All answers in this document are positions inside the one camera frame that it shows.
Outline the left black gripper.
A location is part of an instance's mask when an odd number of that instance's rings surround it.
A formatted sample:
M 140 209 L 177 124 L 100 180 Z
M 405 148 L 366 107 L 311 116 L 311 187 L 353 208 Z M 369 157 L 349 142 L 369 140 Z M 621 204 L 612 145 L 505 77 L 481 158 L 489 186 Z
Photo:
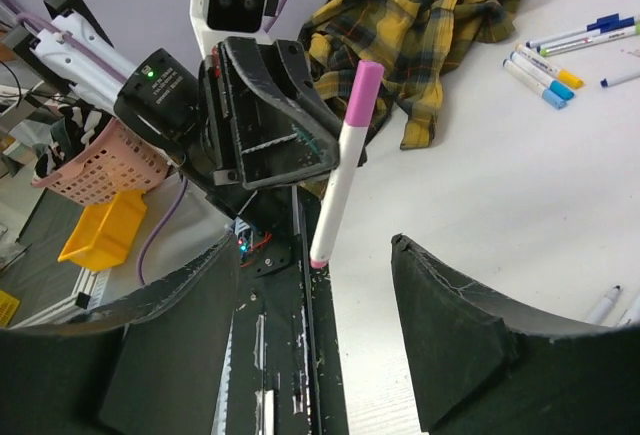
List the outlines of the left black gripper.
M 347 200 L 334 180 L 342 122 L 315 92 L 298 42 L 229 37 L 200 67 L 198 183 L 208 190 L 295 185 L 303 200 Z

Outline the pink capped marker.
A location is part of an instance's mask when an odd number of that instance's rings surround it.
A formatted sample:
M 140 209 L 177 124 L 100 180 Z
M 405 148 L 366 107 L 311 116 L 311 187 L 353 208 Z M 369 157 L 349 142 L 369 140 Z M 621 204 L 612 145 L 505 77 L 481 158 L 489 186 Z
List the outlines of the pink capped marker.
M 384 67 L 376 62 L 361 60 L 357 66 L 351 96 L 339 136 L 339 164 L 331 178 L 339 180 L 355 174 L 372 120 Z M 310 248 L 310 266 L 325 267 L 334 250 L 347 200 L 323 199 Z

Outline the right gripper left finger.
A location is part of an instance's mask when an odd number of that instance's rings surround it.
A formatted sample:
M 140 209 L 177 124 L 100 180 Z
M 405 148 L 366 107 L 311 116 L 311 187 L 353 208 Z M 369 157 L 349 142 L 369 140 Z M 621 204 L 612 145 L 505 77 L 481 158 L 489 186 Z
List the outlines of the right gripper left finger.
M 208 434 L 239 279 L 236 240 L 64 324 L 1 333 L 5 434 Z

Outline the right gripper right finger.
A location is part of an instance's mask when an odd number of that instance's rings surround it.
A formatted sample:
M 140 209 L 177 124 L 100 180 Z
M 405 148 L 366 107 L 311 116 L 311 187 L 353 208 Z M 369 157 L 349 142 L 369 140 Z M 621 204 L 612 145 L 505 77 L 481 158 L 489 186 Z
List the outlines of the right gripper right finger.
M 420 428 L 428 434 L 635 434 L 639 329 L 564 318 L 391 242 Z

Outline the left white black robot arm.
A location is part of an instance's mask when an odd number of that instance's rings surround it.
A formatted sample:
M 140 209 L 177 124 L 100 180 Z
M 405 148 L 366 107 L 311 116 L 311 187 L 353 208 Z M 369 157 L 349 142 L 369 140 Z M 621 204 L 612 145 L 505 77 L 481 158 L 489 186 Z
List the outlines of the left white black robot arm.
M 300 44 L 235 20 L 191 17 L 197 73 L 159 49 L 140 63 L 118 53 L 83 0 L 48 0 L 49 17 L 14 11 L 5 43 L 46 82 L 109 113 L 219 205 L 333 175 L 366 160 L 360 142 L 315 92 Z

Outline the black marker pen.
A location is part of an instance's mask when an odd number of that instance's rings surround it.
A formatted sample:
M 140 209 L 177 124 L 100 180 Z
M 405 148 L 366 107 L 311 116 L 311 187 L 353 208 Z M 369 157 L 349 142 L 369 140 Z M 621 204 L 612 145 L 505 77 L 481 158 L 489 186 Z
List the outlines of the black marker pen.
M 585 322 L 591 325 L 601 325 L 616 307 L 622 293 L 620 285 L 614 285 L 603 297 L 591 308 Z

